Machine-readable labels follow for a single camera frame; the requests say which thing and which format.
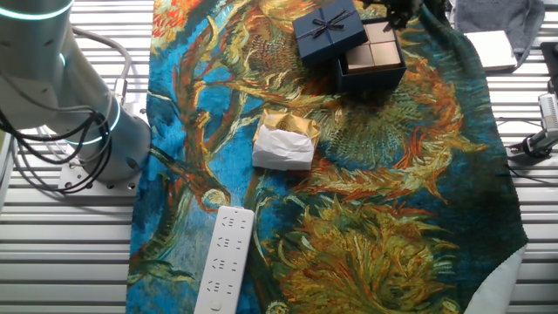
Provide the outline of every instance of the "van gogh style fabric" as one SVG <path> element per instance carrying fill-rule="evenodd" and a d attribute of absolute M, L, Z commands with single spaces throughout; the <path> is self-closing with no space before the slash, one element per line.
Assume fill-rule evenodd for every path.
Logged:
<path fill-rule="evenodd" d="M 237 313 L 463 313 L 526 244 L 480 62 L 426 8 L 399 87 L 341 95 L 297 55 L 322 2 L 155 3 L 128 313 L 194 312 L 221 205 L 255 211 Z M 264 108 L 319 122 L 311 171 L 251 166 Z"/>

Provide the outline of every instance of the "gray cloth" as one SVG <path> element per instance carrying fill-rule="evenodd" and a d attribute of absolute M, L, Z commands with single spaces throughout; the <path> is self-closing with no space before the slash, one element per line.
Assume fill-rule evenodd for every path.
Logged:
<path fill-rule="evenodd" d="M 518 67 L 527 58 L 544 19 L 542 0 L 457 0 L 454 9 L 458 31 L 505 31 Z"/>

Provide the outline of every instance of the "metal grating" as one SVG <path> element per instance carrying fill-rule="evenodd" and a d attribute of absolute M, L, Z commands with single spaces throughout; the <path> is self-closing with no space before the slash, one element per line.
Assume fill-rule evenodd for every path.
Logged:
<path fill-rule="evenodd" d="M 130 51 L 126 109 L 139 116 L 145 116 L 140 108 L 146 100 L 152 9 L 148 0 L 78 0 L 71 15 L 78 27 L 114 38 Z M 527 62 L 513 75 L 488 78 L 498 121 L 540 123 L 537 98 L 548 81 L 539 50 L 543 41 L 558 42 L 555 6 L 548 6 Z M 88 39 L 79 38 L 78 44 L 112 86 L 122 57 Z M 505 144 L 539 130 L 519 121 L 499 126 Z M 58 183 L 59 167 L 30 159 L 48 182 Z M 530 241 L 508 313 L 558 313 L 558 156 L 517 169 L 550 183 L 514 179 Z M 132 204 L 133 198 L 122 197 L 53 199 L 14 173 L 0 215 L 0 313 L 124 313 Z"/>

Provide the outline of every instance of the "blue ribbon bow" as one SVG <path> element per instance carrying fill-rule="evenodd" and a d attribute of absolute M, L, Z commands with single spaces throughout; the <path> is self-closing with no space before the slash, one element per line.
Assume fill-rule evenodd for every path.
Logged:
<path fill-rule="evenodd" d="M 330 19 L 329 21 L 324 21 L 323 11 L 322 11 L 322 9 L 320 9 L 320 15 L 322 16 L 322 19 L 314 18 L 314 20 L 312 21 L 313 24 L 320 25 L 320 26 L 316 27 L 312 31 L 308 31 L 308 32 L 303 33 L 302 35 L 300 35 L 296 39 L 302 39 L 302 38 L 306 38 L 308 36 L 312 36 L 313 38 L 318 38 L 320 35 L 324 34 L 326 31 L 342 30 L 344 25 L 338 24 L 338 23 L 343 21 L 345 18 L 350 17 L 351 15 L 353 15 L 355 13 L 356 13 L 355 10 L 352 11 L 352 12 L 347 13 L 346 9 L 342 9 L 332 19 Z M 331 40 L 331 36 L 328 36 L 328 39 L 330 41 L 330 44 L 333 44 L 333 41 Z"/>

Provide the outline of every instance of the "power socket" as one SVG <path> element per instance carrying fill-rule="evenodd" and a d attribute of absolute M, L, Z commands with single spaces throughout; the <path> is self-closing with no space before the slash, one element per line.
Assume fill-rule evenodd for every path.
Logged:
<path fill-rule="evenodd" d="M 221 206 L 194 314 L 235 314 L 252 236 L 254 212 Z"/>

